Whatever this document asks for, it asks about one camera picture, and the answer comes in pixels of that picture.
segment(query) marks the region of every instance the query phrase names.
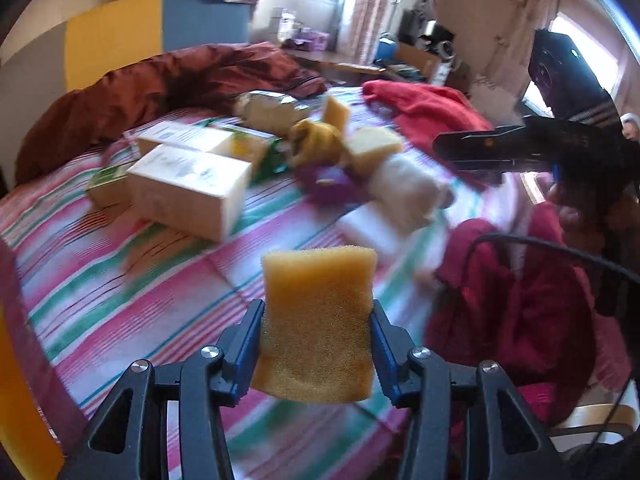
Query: cable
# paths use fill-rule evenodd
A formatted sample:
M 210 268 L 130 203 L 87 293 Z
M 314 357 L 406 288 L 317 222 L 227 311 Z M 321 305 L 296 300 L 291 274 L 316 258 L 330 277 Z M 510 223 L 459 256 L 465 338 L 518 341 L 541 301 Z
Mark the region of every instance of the cable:
M 610 261 L 610 260 L 606 260 L 600 256 L 594 256 L 593 254 L 589 254 L 585 251 L 580 251 L 578 249 L 572 249 L 569 247 L 565 247 L 562 246 L 560 244 L 554 243 L 554 242 L 549 242 L 548 240 L 542 240 L 540 238 L 534 238 L 531 236 L 520 236 L 520 235 L 510 235 L 510 234 L 504 234 L 504 233 L 487 233 L 484 235 L 480 235 L 478 238 L 476 238 L 471 245 L 469 246 L 468 251 L 466 252 L 466 257 L 465 257 L 465 263 L 462 269 L 462 280 L 460 281 L 460 283 L 466 283 L 466 279 L 467 279 L 467 275 L 468 275 L 468 268 L 469 268 L 469 262 L 471 260 L 471 256 L 473 255 L 473 252 L 476 250 L 476 247 L 478 247 L 479 244 L 482 243 L 486 243 L 486 242 L 493 242 L 493 241 L 505 241 L 505 242 L 509 242 L 509 243 L 515 243 L 515 244 L 524 244 L 524 245 L 530 245 L 530 246 L 535 246 L 535 247 L 540 247 L 543 249 L 547 249 L 556 253 L 562 253 L 562 254 L 566 254 L 567 256 L 571 256 L 572 258 L 576 259 L 576 260 L 581 260 L 582 262 L 586 262 L 589 264 L 593 264 L 597 267 L 601 267 L 607 270 L 611 270 L 612 272 L 615 272 L 621 276 L 623 276 L 628 282 L 631 283 L 635 283 L 636 285 L 640 286 L 640 276 L 638 276 L 636 273 L 631 272 L 628 269 L 625 269 L 622 266 L 619 266 L 618 264 L 615 264 L 614 262 Z M 629 383 L 635 378 L 636 379 L 636 387 L 639 389 L 640 392 L 640 386 L 639 386 L 639 378 L 636 377 L 635 374 L 636 370 L 632 370 L 631 374 L 629 375 L 629 377 L 627 378 L 624 387 L 622 388 L 622 392 L 620 393 L 620 395 L 618 396 L 618 398 L 616 399 L 615 404 L 613 405 L 612 409 L 609 411 L 609 414 L 607 415 L 607 418 L 605 419 L 602 427 L 600 428 L 600 430 L 598 431 L 598 433 L 596 434 L 596 436 L 593 438 L 593 440 L 590 442 L 589 447 L 586 449 L 586 451 L 584 452 L 583 455 L 583 460 L 584 460 L 584 467 L 587 468 L 590 464 L 591 464 L 591 460 L 593 459 L 591 455 L 591 453 L 593 452 L 593 449 L 596 445 L 596 443 L 598 442 L 598 440 L 600 439 L 600 437 L 607 431 L 607 427 L 609 426 L 609 423 L 611 422 L 611 419 L 613 418 L 613 416 L 616 413 L 616 410 L 618 408 L 618 406 L 620 405 L 620 402 L 622 401 L 622 397 L 625 395 L 626 390 L 628 389 Z

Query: bed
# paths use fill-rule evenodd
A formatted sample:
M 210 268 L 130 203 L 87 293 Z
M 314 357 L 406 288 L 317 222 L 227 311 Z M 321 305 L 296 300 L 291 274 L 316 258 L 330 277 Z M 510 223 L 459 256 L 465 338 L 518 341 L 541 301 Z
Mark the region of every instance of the bed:
M 353 107 L 350 128 L 390 124 L 364 105 L 359 88 L 330 92 Z M 165 118 L 194 123 L 209 117 L 208 110 L 188 109 Z M 0 202 L 0 232 L 15 253 L 24 298 L 7 308 L 7 324 L 34 397 L 67 452 L 132 361 L 183 360 L 238 322 L 252 298 L 264 297 L 261 254 L 344 243 L 335 222 L 345 210 L 315 206 L 291 174 L 248 191 L 242 218 L 223 244 L 144 221 L 128 205 L 97 210 L 84 193 L 90 177 L 133 160 L 134 138 L 145 127 Z M 502 186 L 480 194 L 415 148 L 406 151 L 450 180 L 456 194 L 401 258 L 376 273 L 375 297 L 391 322 L 418 342 L 432 292 L 414 280 L 415 269 L 436 266 L 448 229 L 467 218 L 509 229 L 518 192 L 507 174 Z M 223 408 L 236 478 L 366 478 L 407 416 L 375 382 L 372 397 L 353 404 L 299 404 L 250 390 L 238 407 Z M 176 406 L 169 419 L 174 480 L 180 478 Z

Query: window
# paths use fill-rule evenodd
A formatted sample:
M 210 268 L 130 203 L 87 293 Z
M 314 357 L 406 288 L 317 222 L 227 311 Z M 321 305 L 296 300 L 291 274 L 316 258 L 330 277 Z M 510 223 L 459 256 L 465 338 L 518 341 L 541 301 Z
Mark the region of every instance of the window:
M 618 78 L 618 60 L 564 14 L 558 14 L 553 20 L 550 30 L 566 34 L 574 40 L 575 46 L 578 47 L 582 57 L 593 70 L 600 85 L 611 93 Z M 552 115 L 551 108 L 546 106 L 542 95 L 533 82 L 529 84 L 523 101 L 537 112 Z

